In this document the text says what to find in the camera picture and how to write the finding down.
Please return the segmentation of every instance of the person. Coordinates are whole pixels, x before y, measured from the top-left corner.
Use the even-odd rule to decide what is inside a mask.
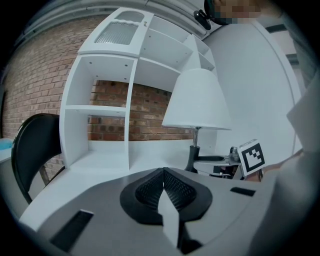
[[[290,36],[293,39],[293,44],[296,49],[297,59],[300,63],[301,73],[304,80],[305,87],[308,89],[308,87],[311,84],[314,84],[313,87],[318,87],[318,89],[314,89],[313,91],[319,90],[319,84],[320,84],[320,72],[319,72],[319,61],[317,59],[317,56],[314,54],[312,48],[310,47],[307,39],[303,36],[300,29],[297,27],[297,25],[292,21],[292,19],[283,12],[273,1],[271,0],[212,0],[212,4],[214,5],[214,11],[218,12],[221,18],[227,18],[227,19],[237,19],[238,23],[246,22],[250,19],[258,18],[261,14],[266,16],[271,16],[275,18],[282,18],[284,26],[287,28],[287,30],[290,33]],[[301,105],[301,103],[298,103],[295,106],[295,110],[293,109],[291,113],[299,112],[297,110],[299,108],[298,105]],[[293,125],[293,128],[296,129],[295,125],[298,126],[298,137],[300,134],[299,139],[300,140],[307,140],[307,141],[301,141],[302,146],[304,144],[310,144],[310,140],[312,138],[306,138],[307,136],[311,136],[311,134],[308,132],[308,135],[306,135],[308,129],[308,125],[312,126],[312,123],[315,123],[318,125],[319,128],[319,122],[305,122],[305,127],[301,127],[301,125],[298,124],[297,118],[293,118],[294,114],[289,114],[288,118],[291,121],[291,124]],[[300,158],[304,155],[304,150],[300,149],[298,152],[296,152],[294,155],[289,157],[288,159],[283,160],[282,162],[279,162],[277,164],[268,165],[265,168],[263,168],[263,172],[269,172],[269,171],[276,171],[280,170],[282,166],[289,160],[294,158]],[[258,172],[255,172],[251,175],[249,175],[246,178],[247,181],[259,181]]]

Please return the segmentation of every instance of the red brick wall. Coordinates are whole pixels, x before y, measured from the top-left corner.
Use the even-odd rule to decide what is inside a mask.
[[[91,104],[125,107],[128,84],[114,81],[97,81],[92,88]],[[129,140],[183,140],[192,139],[190,129],[162,127],[171,93],[141,84],[132,88]],[[88,120],[88,138],[95,141],[123,141],[124,118],[93,116]]]
[[[12,56],[4,80],[6,98],[3,135],[14,138],[28,117],[38,113],[60,113],[62,93],[77,51],[105,17],[85,18],[51,28],[20,47]],[[128,92],[125,83],[99,81],[92,88],[91,104],[123,107]],[[170,93],[135,84],[130,112],[130,140],[191,139],[190,130],[164,128],[161,122]],[[88,119],[91,140],[123,140],[122,118]],[[46,165],[48,178],[63,166],[57,156]]]

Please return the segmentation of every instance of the white lamp shade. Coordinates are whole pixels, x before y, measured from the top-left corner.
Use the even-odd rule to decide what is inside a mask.
[[[229,110],[217,77],[202,68],[181,73],[176,80],[162,125],[231,130]]]

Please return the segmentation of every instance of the chair backrest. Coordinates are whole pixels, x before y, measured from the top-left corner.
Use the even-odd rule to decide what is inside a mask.
[[[31,183],[40,168],[61,154],[59,115],[35,114],[19,128],[12,145],[11,164],[18,186],[30,204]]]

